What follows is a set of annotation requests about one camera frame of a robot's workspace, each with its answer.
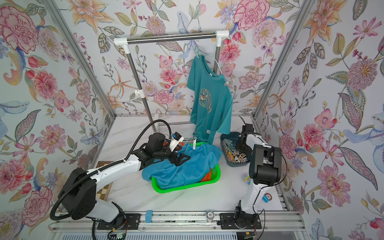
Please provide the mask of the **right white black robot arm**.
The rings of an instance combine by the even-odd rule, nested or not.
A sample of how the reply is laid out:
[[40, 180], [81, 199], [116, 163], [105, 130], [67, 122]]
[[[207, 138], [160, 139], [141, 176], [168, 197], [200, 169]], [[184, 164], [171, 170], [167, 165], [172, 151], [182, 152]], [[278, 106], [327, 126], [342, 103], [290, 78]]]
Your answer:
[[286, 159], [281, 148], [269, 145], [257, 134], [252, 124], [244, 123], [236, 150], [250, 157], [249, 188], [235, 208], [234, 221], [240, 228], [256, 224], [258, 207], [266, 198], [267, 191], [283, 180], [283, 163]]

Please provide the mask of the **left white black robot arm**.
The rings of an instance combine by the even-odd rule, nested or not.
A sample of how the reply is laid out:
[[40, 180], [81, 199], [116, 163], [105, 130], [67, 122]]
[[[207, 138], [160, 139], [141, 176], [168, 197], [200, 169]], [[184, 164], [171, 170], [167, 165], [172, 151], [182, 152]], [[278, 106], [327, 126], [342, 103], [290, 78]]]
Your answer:
[[122, 226], [127, 220], [125, 212], [114, 202], [97, 200], [96, 194], [100, 189], [153, 164], [168, 160], [179, 167], [190, 159], [179, 153], [184, 137], [178, 132], [169, 133], [169, 136], [155, 132], [149, 136], [147, 143], [136, 148], [144, 133], [158, 122], [159, 120], [153, 121], [143, 129], [125, 158], [87, 171], [82, 168], [73, 170], [51, 209], [50, 219], [59, 221], [67, 218], [89, 218]]

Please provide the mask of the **teal embroidered t-shirt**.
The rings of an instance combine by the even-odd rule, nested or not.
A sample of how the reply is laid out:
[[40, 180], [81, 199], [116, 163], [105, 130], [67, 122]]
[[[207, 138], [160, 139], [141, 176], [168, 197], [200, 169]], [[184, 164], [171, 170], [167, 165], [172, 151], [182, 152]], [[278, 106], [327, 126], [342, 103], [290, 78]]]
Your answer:
[[204, 56], [194, 58], [187, 88], [194, 91], [190, 121], [197, 140], [212, 144], [216, 133], [229, 134], [233, 97], [225, 77], [215, 74]]

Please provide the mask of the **orange garment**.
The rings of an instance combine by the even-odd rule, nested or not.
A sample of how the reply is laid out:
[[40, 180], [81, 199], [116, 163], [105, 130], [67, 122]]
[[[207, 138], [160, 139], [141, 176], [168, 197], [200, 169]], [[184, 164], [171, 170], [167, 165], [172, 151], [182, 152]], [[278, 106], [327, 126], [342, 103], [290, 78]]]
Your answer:
[[202, 182], [208, 182], [212, 180], [212, 169], [200, 180], [200, 183]]

